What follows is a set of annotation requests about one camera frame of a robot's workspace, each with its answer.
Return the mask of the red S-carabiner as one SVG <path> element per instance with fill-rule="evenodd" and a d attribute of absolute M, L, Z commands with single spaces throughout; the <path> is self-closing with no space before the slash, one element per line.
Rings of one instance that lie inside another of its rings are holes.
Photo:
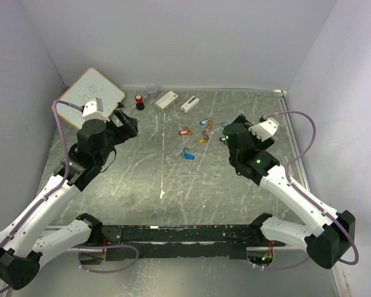
<path fill-rule="evenodd" d="M 204 140 L 208 140 L 209 139 L 209 135 L 208 135 L 207 131 L 203 131 L 202 134 L 203 134 L 203 139 Z"/>

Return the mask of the blue tag key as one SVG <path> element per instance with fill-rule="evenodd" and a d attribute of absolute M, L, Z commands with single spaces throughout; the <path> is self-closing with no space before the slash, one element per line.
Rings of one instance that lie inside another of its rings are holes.
<path fill-rule="evenodd" d="M 205 127 L 207 129 L 212 129 L 213 128 L 213 123 L 211 119 L 204 119 L 200 121 L 200 125 L 202 127 Z"/>
<path fill-rule="evenodd" d="M 184 158 L 188 159 L 188 160 L 194 160 L 195 159 L 195 156 L 192 155 L 192 154 L 189 154 L 189 153 L 185 153 L 183 155 Z"/>

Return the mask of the orange S-carabiner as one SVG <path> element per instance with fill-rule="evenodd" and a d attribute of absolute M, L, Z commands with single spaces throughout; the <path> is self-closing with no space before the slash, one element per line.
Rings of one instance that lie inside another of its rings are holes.
<path fill-rule="evenodd" d="M 185 130 L 188 131 L 188 135 L 192 135 L 193 134 L 193 132 L 188 127 L 184 127 L 183 129 L 185 129 Z"/>

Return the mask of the blue S-carabiner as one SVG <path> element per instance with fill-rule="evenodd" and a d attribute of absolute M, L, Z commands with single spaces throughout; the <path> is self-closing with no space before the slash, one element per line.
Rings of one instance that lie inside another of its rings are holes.
<path fill-rule="evenodd" d="M 189 151 L 189 148 L 188 147 L 184 147 L 183 151 L 181 152 L 181 156 L 182 157 L 185 157 L 188 154 L 188 151 Z"/>

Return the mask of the red tag key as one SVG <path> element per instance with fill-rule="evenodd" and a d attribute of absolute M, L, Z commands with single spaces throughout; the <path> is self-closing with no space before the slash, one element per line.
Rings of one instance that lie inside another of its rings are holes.
<path fill-rule="evenodd" d="M 183 129 L 183 130 L 180 130 L 180 131 L 178 132 L 178 134 L 181 135 L 181 136 L 183 136 L 183 135 L 187 135 L 187 134 L 188 134 L 188 131 L 185 130 L 185 129 Z"/>

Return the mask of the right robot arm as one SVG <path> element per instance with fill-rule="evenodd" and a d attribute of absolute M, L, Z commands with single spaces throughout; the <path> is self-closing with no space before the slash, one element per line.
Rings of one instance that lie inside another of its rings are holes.
<path fill-rule="evenodd" d="M 355 216 L 339 212 L 322 202 L 299 184 L 278 159 L 267 152 L 279 124 L 273 118 L 262 118 L 252 124 L 243 114 L 226 125 L 223 134 L 229 150 L 229 164 L 239 176 L 266 189 L 284 202 L 302 224 L 262 215 L 250 231 L 251 242 L 263 246 L 279 241 L 304 250 L 320 267 L 331 269 L 342 256 L 356 247 Z"/>

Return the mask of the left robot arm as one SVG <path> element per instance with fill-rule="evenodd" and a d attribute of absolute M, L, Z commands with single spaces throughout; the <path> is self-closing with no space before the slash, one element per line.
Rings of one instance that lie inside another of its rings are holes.
<path fill-rule="evenodd" d="M 77 141 L 30 205 L 0 232 L 0 279 L 13 290 L 27 286 L 47 262 L 78 245 L 102 242 L 103 224 L 83 213 L 69 225 L 43 236 L 56 215 L 103 172 L 116 146 L 136 137 L 138 121 L 116 109 L 107 119 L 84 121 Z"/>

